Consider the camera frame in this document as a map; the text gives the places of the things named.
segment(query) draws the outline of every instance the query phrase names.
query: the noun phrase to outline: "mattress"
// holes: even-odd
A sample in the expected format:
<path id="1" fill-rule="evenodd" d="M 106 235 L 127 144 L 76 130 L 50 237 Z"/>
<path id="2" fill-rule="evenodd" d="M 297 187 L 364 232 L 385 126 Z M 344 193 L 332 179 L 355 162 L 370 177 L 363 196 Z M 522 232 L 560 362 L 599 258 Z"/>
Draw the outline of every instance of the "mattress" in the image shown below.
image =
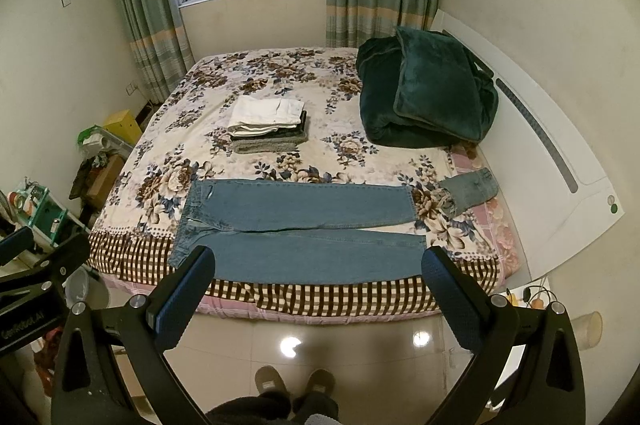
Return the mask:
<path id="1" fill-rule="evenodd" d="M 499 287 L 519 266 L 505 207 L 492 199 L 449 220 L 431 195 L 438 180 L 485 163 L 462 145 L 414 150 L 371 144 L 358 112 L 355 59 L 351 48 L 291 48 L 197 62 L 152 118 L 94 225 L 90 263 L 105 282 L 132 294 L 151 291 L 173 270 L 167 258 L 191 183 L 245 178 L 409 185 L 418 219 L 375 230 L 423 235 L 426 246 L 445 248 L 485 291 Z M 241 95 L 304 101 L 309 140 L 286 153 L 233 153 L 225 127 Z M 438 309 L 416 276 L 358 285 L 213 280 L 198 311 L 335 324 L 414 318 Z"/>

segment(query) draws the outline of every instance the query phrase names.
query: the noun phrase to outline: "gray slipper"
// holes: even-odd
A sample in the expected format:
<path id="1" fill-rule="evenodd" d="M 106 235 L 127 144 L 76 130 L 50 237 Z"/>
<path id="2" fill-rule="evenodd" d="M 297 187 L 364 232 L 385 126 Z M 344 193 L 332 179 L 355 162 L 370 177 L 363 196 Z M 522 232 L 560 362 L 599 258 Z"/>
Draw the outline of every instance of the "gray slipper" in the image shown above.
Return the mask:
<path id="1" fill-rule="evenodd" d="M 276 391 L 289 397 L 289 391 L 287 391 L 287 386 L 284 385 L 282 376 L 280 376 L 276 368 L 271 365 L 263 365 L 256 371 L 255 386 L 258 388 L 260 394 Z"/>
<path id="2" fill-rule="evenodd" d="M 309 376 L 306 383 L 305 394 L 312 391 L 322 392 L 327 396 L 331 396 L 335 388 L 335 376 L 326 369 L 316 369 Z"/>

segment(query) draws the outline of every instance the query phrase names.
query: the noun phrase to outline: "tiled floor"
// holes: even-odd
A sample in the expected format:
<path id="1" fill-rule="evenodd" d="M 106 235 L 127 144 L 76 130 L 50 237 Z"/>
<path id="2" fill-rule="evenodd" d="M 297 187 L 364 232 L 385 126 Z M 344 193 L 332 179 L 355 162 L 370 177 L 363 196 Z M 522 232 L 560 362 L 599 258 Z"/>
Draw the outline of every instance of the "tiled floor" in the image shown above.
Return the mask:
<path id="1" fill-rule="evenodd" d="M 128 299 L 123 293 L 111 295 L 112 305 Z M 430 336 L 423 347 L 414 345 L 419 331 Z M 301 342 L 293 358 L 281 350 L 287 337 Z M 257 394 L 254 374 L 267 363 L 277 368 L 293 394 L 302 391 L 315 368 L 329 369 L 337 380 L 334 399 L 340 420 L 349 425 L 425 423 L 446 393 L 448 356 L 440 317 L 299 326 L 196 314 L 178 347 L 165 356 L 204 411 Z"/>

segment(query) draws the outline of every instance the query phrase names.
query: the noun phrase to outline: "gray folded towel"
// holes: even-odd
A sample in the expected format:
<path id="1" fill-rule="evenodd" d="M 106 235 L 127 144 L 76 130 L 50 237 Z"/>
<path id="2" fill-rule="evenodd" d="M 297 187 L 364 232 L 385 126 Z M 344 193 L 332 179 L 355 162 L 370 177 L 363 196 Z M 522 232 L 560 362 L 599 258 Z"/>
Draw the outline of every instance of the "gray folded towel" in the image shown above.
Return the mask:
<path id="1" fill-rule="evenodd" d="M 294 129 L 279 129 L 273 135 L 265 134 L 255 138 L 231 138 L 231 150 L 238 154 L 255 152 L 293 152 L 298 145 L 308 140 L 308 121 L 302 112 L 300 124 Z"/>
<path id="2" fill-rule="evenodd" d="M 238 154 L 254 152 L 293 152 L 298 145 L 308 140 L 305 134 L 273 139 L 243 138 L 231 142 L 231 150 Z"/>

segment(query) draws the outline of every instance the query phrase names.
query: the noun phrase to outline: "white headboard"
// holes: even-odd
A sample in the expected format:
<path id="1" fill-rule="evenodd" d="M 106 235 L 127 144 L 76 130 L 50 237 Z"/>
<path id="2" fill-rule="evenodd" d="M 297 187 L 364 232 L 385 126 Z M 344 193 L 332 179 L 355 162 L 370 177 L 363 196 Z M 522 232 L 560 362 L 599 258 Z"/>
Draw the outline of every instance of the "white headboard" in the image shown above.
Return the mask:
<path id="1" fill-rule="evenodd" d="M 479 147 L 513 217 L 531 278 L 538 278 L 619 220 L 620 200 L 578 130 L 513 60 L 442 10 L 431 29 L 456 37 L 494 72 L 498 112 Z"/>

